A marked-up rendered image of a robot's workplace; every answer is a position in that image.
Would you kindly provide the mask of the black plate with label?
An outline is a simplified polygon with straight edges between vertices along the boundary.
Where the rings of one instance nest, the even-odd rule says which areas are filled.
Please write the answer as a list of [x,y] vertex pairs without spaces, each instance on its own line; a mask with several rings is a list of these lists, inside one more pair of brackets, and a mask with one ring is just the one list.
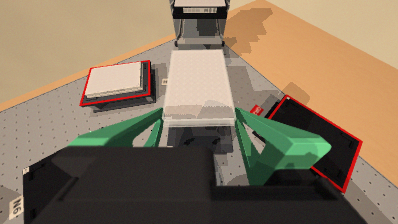
[[227,19],[226,0],[174,0],[173,19]]

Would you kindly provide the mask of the grey slotted rack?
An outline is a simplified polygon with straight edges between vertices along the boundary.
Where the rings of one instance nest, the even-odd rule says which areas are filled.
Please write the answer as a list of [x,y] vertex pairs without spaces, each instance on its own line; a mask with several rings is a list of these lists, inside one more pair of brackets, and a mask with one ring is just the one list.
[[226,20],[173,19],[178,50],[221,49]]

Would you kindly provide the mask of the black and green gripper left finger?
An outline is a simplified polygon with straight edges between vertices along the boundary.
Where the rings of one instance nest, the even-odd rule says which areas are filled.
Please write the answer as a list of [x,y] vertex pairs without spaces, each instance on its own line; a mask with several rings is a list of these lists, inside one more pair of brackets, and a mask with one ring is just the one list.
[[101,145],[103,147],[133,147],[133,140],[154,124],[143,147],[158,147],[163,130],[163,107],[92,132],[79,135],[70,145]]

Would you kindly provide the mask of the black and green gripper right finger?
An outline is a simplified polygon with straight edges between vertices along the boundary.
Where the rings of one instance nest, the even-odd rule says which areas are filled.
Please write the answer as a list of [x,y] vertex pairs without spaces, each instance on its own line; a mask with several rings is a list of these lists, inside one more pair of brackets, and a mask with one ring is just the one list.
[[[250,186],[263,186],[275,170],[309,169],[331,149],[320,135],[235,107],[235,130]],[[261,154],[245,123],[265,139]]]

